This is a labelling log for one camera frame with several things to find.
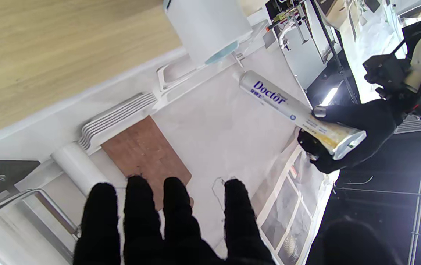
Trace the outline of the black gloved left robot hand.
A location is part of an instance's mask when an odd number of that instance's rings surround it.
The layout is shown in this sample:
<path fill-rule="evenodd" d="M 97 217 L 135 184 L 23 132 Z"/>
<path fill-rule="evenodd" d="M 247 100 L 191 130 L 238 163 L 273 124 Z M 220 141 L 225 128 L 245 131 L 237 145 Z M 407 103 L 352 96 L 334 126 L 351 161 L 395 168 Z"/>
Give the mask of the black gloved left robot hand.
<path fill-rule="evenodd" d="M 322 173 L 351 168 L 371 158 L 405 119 L 404 112 L 394 109 L 389 101 L 383 99 L 351 106 L 316 107 L 313 114 L 320 121 L 340 123 L 367 133 L 367 137 L 353 151 L 340 160 L 334 160 L 316 138 L 300 130 L 298 143 L 307 153 L 317 157 L 311 163 Z"/>

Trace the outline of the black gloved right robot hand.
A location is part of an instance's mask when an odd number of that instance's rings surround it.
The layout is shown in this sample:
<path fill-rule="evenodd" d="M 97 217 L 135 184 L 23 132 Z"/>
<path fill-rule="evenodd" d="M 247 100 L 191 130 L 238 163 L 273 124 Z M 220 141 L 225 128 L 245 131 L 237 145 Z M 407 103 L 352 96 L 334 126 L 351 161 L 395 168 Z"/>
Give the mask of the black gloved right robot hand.
<path fill-rule="evenodd" d="M 75 265 L 274 265 L 264 244 L 248 192 L 238 179 L 224 183 L 224 239 L 227 257 L 220 258 L 202 238 L 190 196 L 176 177 L 164 181 L 164 234 L 143 176 L 130 176 L 124 205 L 124 244 L 118 232 L 115 188 L 97 183 L 86 200 Z"/>

